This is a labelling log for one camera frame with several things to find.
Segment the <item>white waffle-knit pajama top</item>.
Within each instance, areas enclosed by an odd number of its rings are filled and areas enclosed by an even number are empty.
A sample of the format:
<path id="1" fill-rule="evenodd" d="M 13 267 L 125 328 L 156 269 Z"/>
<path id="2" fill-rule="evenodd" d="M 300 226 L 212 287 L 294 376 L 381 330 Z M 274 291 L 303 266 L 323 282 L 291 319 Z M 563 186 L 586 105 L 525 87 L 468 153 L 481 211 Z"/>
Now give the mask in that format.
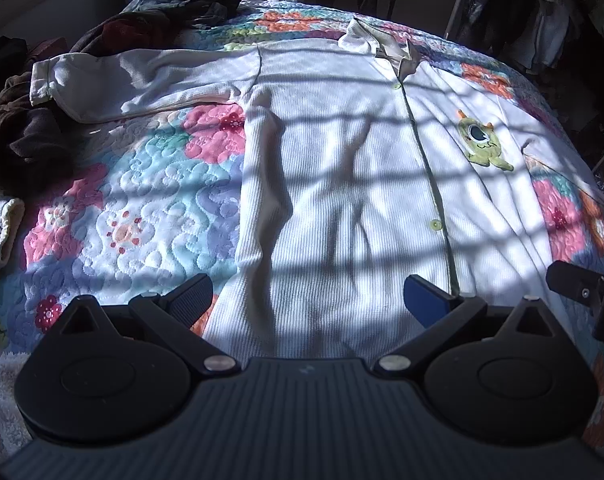
<path id="1" fill-rule="evenodd" d="M 513 306 L 543 299 L 552 244 L 528 167 L 584 185 L 573 148 L 511 102 L 352 21 L 337 40 L 232 53 L 69 53 L 37 63 L 35 103 L 84 124 L 185 104 L 244 114 L 237 273 L 204 336 L 238 360 L 375 359 L 421 333 L 412 274 Z"/>

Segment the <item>dark brown garment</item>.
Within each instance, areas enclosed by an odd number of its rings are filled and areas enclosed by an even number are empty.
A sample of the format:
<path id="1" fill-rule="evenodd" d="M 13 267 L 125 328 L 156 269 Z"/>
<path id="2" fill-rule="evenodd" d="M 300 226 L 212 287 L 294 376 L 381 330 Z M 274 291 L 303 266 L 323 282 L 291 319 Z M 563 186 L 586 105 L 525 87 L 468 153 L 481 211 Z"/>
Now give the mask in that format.
<path id="1" fill-rule="evenodd" d="M 34 64 L 67 51 L 66 40 L 34 47 L 21 38 L 0 37 L 0 192 L 29 198 L 70 177 L 75 122 L 53 102 L 30 101 Z"/>

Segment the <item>dark blue clothes pile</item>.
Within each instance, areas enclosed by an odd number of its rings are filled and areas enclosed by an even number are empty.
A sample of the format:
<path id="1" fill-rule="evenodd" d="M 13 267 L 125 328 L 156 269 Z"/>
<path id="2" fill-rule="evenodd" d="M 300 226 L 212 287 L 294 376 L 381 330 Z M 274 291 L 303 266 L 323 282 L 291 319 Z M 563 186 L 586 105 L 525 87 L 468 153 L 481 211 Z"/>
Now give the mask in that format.
<path id="1" fill-rule="evenodd" d="M 96 58 L 135 49 L 166 50 L 188 28 L 208 29 L 237 15 L 239 0 L 132 0 L 71 48 Z"/>

